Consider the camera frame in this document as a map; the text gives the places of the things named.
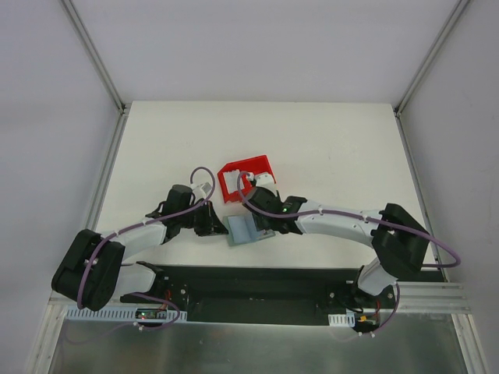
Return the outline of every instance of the robotic arm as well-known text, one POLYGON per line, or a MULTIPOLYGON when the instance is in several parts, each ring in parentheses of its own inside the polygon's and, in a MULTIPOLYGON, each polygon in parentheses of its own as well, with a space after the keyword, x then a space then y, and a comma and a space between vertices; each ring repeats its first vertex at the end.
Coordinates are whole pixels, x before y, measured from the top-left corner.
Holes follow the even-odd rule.
MULTIPOLYGON (((259 229, 282 234, 333 235, 375 250, 377 258, 363 266, 357 275, 352 289, 355 296, 372 298, 397 279, 420 271, 428 245, 426 239, 358 218, 375 217, 424 231, 400 206, 388 204, 383 210, 374 211, 342 210, 341 216, 322 214, 334 208, 296 196, 282 202, 269 174, 256 176, 253 184, 255 188, 244 199, 244 205, 252 211, 259 229)), ((211 186, 205 183, 191 187, 174 185, 156 210, 114 238, 112 233, 98 234, 91 230, 78 233, 53 277, 52 289, 93 311, 103 308, 111 298, 134 292, 153 297, 164 295, 169 284, 162 269, 148 263, 129 265, 123 261, 168 242, 182 228, 193 228, 199 236, 228 234, 210 201, 203 201, 198 207, 194 203, 199 198, 208 199, 211 186)))
POLYGON ((156 210, 110 240, 104 238, 112 236, 112 233, 99 234, 88 229, 80 231, 52 278, 52 289, 77 301, 83 282, 81 306, 93 311, 102 309, 111 298, 133 292, 155 295, 158 289, 164 290, 168 285, 157 267, 144 262, 122 262, 144 249, 165 244, 182 228, 193 228, 198 236, 228 234, 211 201, 200 201, 196 203, 202 203, 200 207, 194 206, 198 199, 209 198, 210 184, 192 187, 173 185, 168 198, 160 202, 156 210), (160 217, 175 214, 177 217, 158 221, 160 217), (104 245, 98 257, 89 265, 96 248, 102 243, 104 245), (88 266, 90 272, 85 276, 88 266))
POLYGON ((397 279, 403 280, 421 270, 428 240, 407 231, 357 219, 372 217, 426 233, 401 206, 389 203, 383 210, 355 211, 339 210, 297 196, 290 196, 282 202, 271 175, 265 173, 251 178, 255 188, 246 196, 245 206, 252 211, 258 229, 272 229, 281 234, 331 235, 374 249, 377 258, 360 269, 354 291, 358 289, 377 296, 397 279), (342 215, 324 214, 323 211, 342 215))

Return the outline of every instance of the purple cable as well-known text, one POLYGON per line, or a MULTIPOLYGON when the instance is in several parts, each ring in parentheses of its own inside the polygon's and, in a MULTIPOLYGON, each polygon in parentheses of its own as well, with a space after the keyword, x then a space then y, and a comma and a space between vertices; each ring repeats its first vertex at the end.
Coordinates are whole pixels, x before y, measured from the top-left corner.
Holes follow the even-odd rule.
MULTIPOLYGON (((270 217, 270 218, 295 218, 295 217, 301 217, 301 216, 308 216, 309 214, 321 214, 321 212, 319 210, 307 210, 307 211, 298 212, 298 213, 275 214, 275 213, 269 213, 269 212, 266 212, 265 210, 257 208, 252 203, 250 203, 249 200, 246 198, 246 196, 244 196, 244 194, 242 193, 241 180, 242 180, 243 176, 247 176, 247 175, 250 175, 250 173, 248 173, 247 171, 241 171, 239 173, 239 175, 237 177, 237 190, 239 192, 239 195, 242 198, 242 201, 251 210, 254 210, 257 213, 263 214, 264 216, 267 216, 267 217, 270 217)), ((439 240, 439 239, 437 239, 437 238, 435 238, 435 237, 433 237, 431 235, 428 235, 424 231, 416 230, 414 228, 408 228, 408 227, 406 227, 404 225, 401 225, 401 224, 392 224, 391 222, 387 222, 387 221, 383 221, 383 220, 378 220, 377 218, 372 218, 372 217, 365 217, 364 218, 360 214, 355 214, 355 213, 350 213, 350 212, 344 212, 342 210, 324 209, 324 210, 322 210, 322 213, 325 213, 325 214, 334 214, 336 216, 343 216, 343 217, 355 218, 355 219, 360 220, 360 221, 364 221, 364 219, 366 219, 367 221, 373 222, 375 224, 382 224, 383 226, 386 226, 388 228, 395 228, 397 230, 402 230, 402 231, 406 231, 406 232, 409 232, 409 233, 414 234, 414 235, 418 235, 421 238, 425 238, 426 240, 428 240, 428 241, 430 241, 430 242, 438 245, 445 252, 447 252, 449 255, 451 255, 454 258, 454 262, 453 263, 442 263, 442 264, 439 264, 439 263, 424 263, 423 267, 445 268, 445 267, 456 267, 456 266, 459 266, 461 264, 461 258, 459 257, 459 255, 451 247, 449 247, 447 244, 445 244, 441 240, 439 240)))
MULTIPOLYGON (((162 329, 165 329, 166 327, 168 326, 171 326, 173 323, 175 323, 177 321, 177 319, 180 318, 180 309, 177 305, 175 305, 174 303, 168 301, 168 300, 163 300, 161 298, 154 298, 152 296, 148 296, 148 295, 145 295, 145 294, 142 294, 140 292, 133 292, 131 295, 133 296, 136 296, 138 298, 145 298, 146 300, 151 300, 152 302, 158 302, 158 303, 161 303, 161 304, 166 304, 168 306, 171 306, 176 312, 176 316, 174 319, 172 319, 171 321, 168 321, 166 323, 162 323, 161 326, 157 326, 157 327, 147 327, 147 326, 143 326, 143 328, 146 330, 146 331, 153 331, 153 330, 162 330, 162 329)), ((70 340, 68 338, 68 335, 67 335, 67 330, 68 330, 68 325, 64 325, 62 327, 62 331, 61 331, 61 335, 62 335, 62 341, 66 341, 68 342, 69 344, 71 345, 84 345, 84 344, 89 344, 89 343, 92 343, 96 340, 99 340, 99 339, 102 339, 103 337, 106 337, 112 333, 114 333, 116 330, 119 330, 121 329, 122 327, 125 327, 125 326, 134 326, 133 324, 131 324, 130 322, 125 322, 125 323, 120 323, 119 325, 117 326, 114 326, 112 329, 102 333, 101 335, 97 335, 95 337, 91 337, 90 339, 86 339, 86 340, 81 340, 81 341, 74 341, 74 340, 70 340)), ((64 362, 64 351, 62 350, 62 346, 61 346, 61 353, 62 353, 62 362, 64 362)))
POLYGON ((393 310, 391 311, 391 314, 386 318, 386 320, 379 326, 374 332, 377 333, 384 329, 388 323, 391 321, 395 313, 397 312, 398 305, 400 304, 400 286, 398 283, 395 283, 395 288, 397 289, 397 298, 395 299, 395 306, 393 307, 393 310))
POLYGON ((199 167, 195 168, 190 175, 190 181, 191 181, 191 183, 193 182, 194 174, 196 174, 196 172, 199 170, 205 170, 211 177, 212 187, 211 187, 210 193, 208 194, 208 196, 206 196, 206 199, 199 201, 198 204, 191 206, 190 208, 183 210, 182 212, 168 214, 166 216, 159 217, 159 218, 156 218, 156 219, 151 220, 151 221, 147 221, 145 224, 140 222, 138 224, 133 224, 133 225, 128 226, 126 228, 122 228, 120 231, 118 231, 118 234, 113 232, 112 234, 110 234, 109 236, 106 236, 104 239, 101 240, 101 242, 97 245, 97 247, 95 247, 95 250, 92 252, 92 255, 90 256, 90 258, 88 260, 88 264, 85 267, 85 270, 83 272, 83 276, 82 276, 81 282, 80 282, 80 287, 78 288, 78 295, 76 297, 76 304, 78 305, 78 309, 83 309, 83 303, 82 303, 83 290, 85 289, 85 284, 87 283, 88 274, 90 273, 90 270, 92 268, 92 264, 94 263, 95 259, 99 255, 99 252, 101 251, 101 249, 105 246, 105 244, 107 242, 109 242, 113 238, 116 238, 118 235, 125 234, 126 232, 134 230, 136 228, 141 228, 144 225, 153 224, 153 223, 160 222, 160 221, 165 221, 165 220, 168 220, 170 218, 174 218, 174 217, 182 216, 183 214, 190 213, 193 210, 196 210, 197 208, 202 206, 209 199, 211 199, 211 197, 213 196, 214 190, 215 190, 216 181, 215 181, 215 176, 213 175, 213 173, 211 172, 210 169, 208 169, 204 166, 199 166, 199 167))

